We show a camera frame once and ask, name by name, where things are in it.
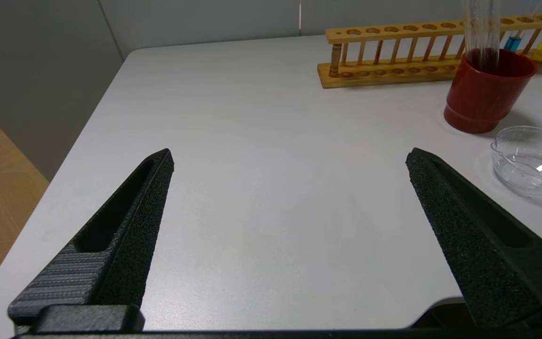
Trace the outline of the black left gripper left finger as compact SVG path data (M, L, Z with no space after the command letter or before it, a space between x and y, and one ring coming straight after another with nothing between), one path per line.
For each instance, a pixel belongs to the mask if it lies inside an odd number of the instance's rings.
M141 331L146 281L174 172L146 157L9 304L16 333Z

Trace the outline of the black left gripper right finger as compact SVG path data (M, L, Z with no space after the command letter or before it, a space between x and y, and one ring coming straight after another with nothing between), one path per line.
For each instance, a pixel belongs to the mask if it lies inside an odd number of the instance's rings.
M542 328L542 238L440 157L405 163L476 326Z

